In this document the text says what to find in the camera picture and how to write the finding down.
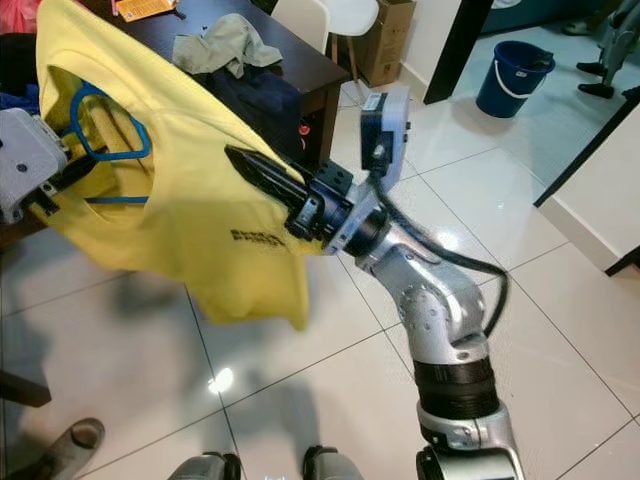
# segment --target yellow t-shirt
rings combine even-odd
[[[40,218],[106,268],[183,281],[212,321],[284,316],[304,328],[302,255],[320,248],[292,237],[284,228],[286,208],[245,182],[224,153],[234,145],[285,166],[267,144],[190,77],[71,0],[42,2],[36,56],[42,116],[54,130],[69,125],[82,79],[113,100],[83,103],[81,125],[92,146],[136,150],[128,112],[153,147],[140,161],[101,163],[53,197],[61,207],[54,215],[34,207]],[[77,140],[71,147],[82,153]],[[86,202],[96,195],[149,200]]]

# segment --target orange paper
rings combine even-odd
[[[126,22],[135,22],[173,10],[177,4],[177,0],[121,0],[118,2],[118,12]]]

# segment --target blue bucket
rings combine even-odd
[[[511,118],[556,67],[556,62],[551,60],[545,69],[527,68],[547,52],[525,42],[500,42],[493,53],[476,105],[493,117]]]

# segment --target blue clothes hanger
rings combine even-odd
[[[94,151],[89,145],[89,140],[82,131],[80,122],[78,120],[78,110],[80,103],[84,97],[89,95],[99,95],[105,98],[110,98],[105,92],[99,88],[91,85],[86,81],[82,81],[83,87],[78,90],[71,99],[71,125],[65,129],[63,134],[75,133],[80,140],[80,143],[84,147],[87,155],[93,158],[97,162],[112,162],[117,160],[133,160],[147,157],[151,153],[151,140],[147,131],[138,120],[131,116],[131,121],[136,129],[136,132],[142,140],[142,148],[133,152],[116,152],[116,153],[99,153]],[[94,204],[114,204],[114,203],[132,203],[132,204],[144,204],[149,197],[90,197],[86,201]]]

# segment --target crumpled gray cloth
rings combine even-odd
[[[173,64],[192,75],[226,66],[240,78],[245,63],[266,67],[280,60],[280,50],[262,43],[253,25],[237,13],[221,17],[204,36],[176,35],[173,41]]]

